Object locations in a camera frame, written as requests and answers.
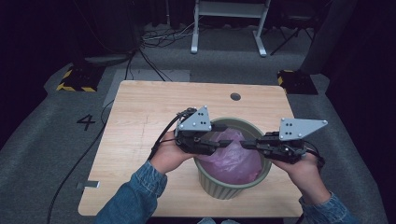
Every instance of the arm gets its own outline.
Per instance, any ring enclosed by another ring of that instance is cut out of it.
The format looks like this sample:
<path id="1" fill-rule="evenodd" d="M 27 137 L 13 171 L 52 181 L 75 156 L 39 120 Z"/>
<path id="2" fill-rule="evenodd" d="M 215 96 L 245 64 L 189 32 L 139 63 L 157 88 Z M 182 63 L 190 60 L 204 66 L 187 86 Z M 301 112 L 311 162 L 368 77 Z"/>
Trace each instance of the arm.
<path id="1" fill-rule="evenodd" d="M 163 137 L 173 138 L 173 132 Z M 192 157 L 178 148 L 175 141 L 161 143 L 151 161 L 146 161 L 99 211 L 95 223 L 146 223 L 165 190 L 165 174 Z"/>
<path id="2" fill-rule="evenodd" d="M 325 187 L 314 155 L 306 153 L 295 164 L 272 162 L 288 173 L 291 181 L 303 194 L 299 202 L 308 223 L 359 223 L 336 195 Z"/>

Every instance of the jean jacket sleeve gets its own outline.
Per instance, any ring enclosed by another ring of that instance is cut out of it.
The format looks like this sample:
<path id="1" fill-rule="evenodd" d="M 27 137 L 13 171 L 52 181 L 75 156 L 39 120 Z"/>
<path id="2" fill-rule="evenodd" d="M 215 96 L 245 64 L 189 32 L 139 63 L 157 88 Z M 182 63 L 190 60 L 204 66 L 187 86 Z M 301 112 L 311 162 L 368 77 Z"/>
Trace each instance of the jean jacket sleeve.
<path id="1" fill-rule="evenodd" d="M 99 211 L 94 223 L 146 223 L 157 208 L 166 182 L 166 175 L 146 161 Z"/>
<path id="2" fill-rule="evenodd" d="M 348 209 L 344 206 L 341 200 L 332 193 L 332 197 L 325 203 L 308 205 L 304 202 L 304 199 L 300 199 L 300 204 L 303 208 L 304 218 L 310 223 L 359 223 L 359 221 L 353 217 Z"/>

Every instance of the gray carpet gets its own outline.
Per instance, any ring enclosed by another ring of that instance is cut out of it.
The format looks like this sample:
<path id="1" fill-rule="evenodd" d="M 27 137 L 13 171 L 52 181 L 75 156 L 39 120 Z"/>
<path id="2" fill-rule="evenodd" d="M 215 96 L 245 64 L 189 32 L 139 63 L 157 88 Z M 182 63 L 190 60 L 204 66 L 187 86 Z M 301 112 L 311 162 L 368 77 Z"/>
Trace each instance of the gray carpet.
<path id="1" fill-rule="evenodd" d="M 190 54 L 190 36 L 166 48 L 143 51 L 163 71 L 188 71 L 190 82 L 277 85 L 276 72 L 298 68 L 309 48 L 309 39 L 301 33 L 274 56 L 262 58 L 251 28 L 205 30 L 199 41 L 197 54 Z M 277 30 L 263 37 L 269 52 L 281 41 Z M 103 106 L 114 97 L 115 80 L 119 82 L 126 64 L 108 67 L 98 92 L 56 91 L 70 64 L 50 77 L 45 85 L 48 97 L 0 151 L 0 223 L 46 222 L 56 189 L 100 132 L 102 120 L 110 112 L 106 108 L 102 114 Z M 139 53 L 132 59 L 131 69 L 151 70 Z M 329 80 L 323 75 L 312 79 L 319 95 L 288 95 L 288 99 L 295 118 L 329 121 L 326 128 L 307 138 L 327 161 L 322 170 L 324 182 L 361 223 L 387 223 L 376 183 L 324 94 Z M 95 123 L 84 131 L 85 125 L 77 121 L 87 115 L 92 115 Z M 76 186 L 87 180 L 98 145 L 96 141 L 68 177 L 55 201 L 50 223 L 92 223 L 93 217 L 78 213 L 82 191 Z M 296 218 L 284 221 L 294 223 Z"/>

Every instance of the wooden table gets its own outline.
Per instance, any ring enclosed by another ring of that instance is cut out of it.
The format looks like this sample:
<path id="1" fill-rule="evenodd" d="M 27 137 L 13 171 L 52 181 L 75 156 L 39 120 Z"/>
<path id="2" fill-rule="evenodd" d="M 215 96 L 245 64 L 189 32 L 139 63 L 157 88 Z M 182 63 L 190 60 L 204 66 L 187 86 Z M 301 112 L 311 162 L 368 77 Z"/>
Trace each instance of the wooden table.
<path id="1" fill-rule="evenodd" d="M 239 101 L 230 97 L 234 92 L 241 95 Z M 100 181 L 100 187 L 85 188 L 78 211 L 95 216 L 146 161 L 176 113 L 203 105 L 210 119 L 244 119 L 263 133 L 278 131 L 281 118 L 293 118 L 285 92 L 278 86 L 122 81 L 89 176 L 91 181 Z M 259 185 L 231 200 L 218 200 L 204 192 L 198 169 L 188 160 L 168 174 L 154 216 L 298 217 L 300 196 L 288 175 L 273 165 Z"/>

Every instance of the purple plastic bag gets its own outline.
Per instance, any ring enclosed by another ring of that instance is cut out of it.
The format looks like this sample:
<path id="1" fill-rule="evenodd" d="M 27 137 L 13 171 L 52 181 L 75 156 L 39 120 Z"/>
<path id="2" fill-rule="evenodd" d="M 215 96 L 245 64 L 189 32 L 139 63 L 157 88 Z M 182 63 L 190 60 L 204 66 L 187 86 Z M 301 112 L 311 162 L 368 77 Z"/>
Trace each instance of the purple plastic bag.
<path id="1" fill-rule="evenodd" d="M 217 180 L 234 185 L 254 181 L 262 170 L 262 159 L 256 150 L 242 148 L 239 141 L 245 140 L 242 133 L 228 128 L 215 133 L 211 141 L 233 140 L 227 147 L 218 148 L 211 156 L 200 155 L 202 167 Z"/>

